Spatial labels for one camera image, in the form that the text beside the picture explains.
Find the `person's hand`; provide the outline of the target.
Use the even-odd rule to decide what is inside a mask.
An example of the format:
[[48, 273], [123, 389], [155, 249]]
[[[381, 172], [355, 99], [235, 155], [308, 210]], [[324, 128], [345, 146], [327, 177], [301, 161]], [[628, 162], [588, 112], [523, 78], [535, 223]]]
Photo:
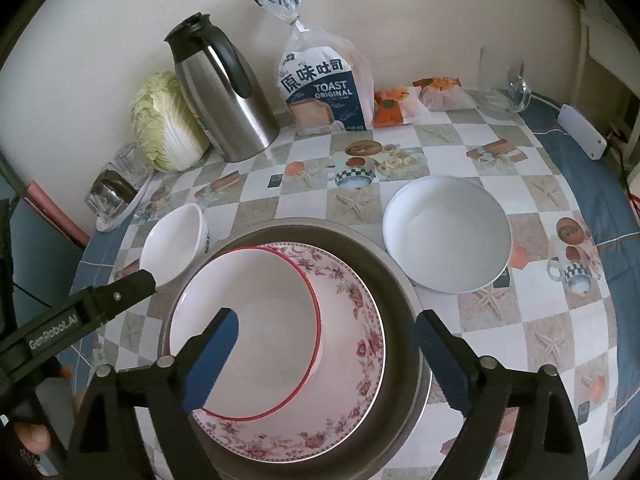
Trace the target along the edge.
[[51, 438], [46, 426], [16, 422], [14, 431], [27, 451], [40, 455], [47, 451], [51, 444]]

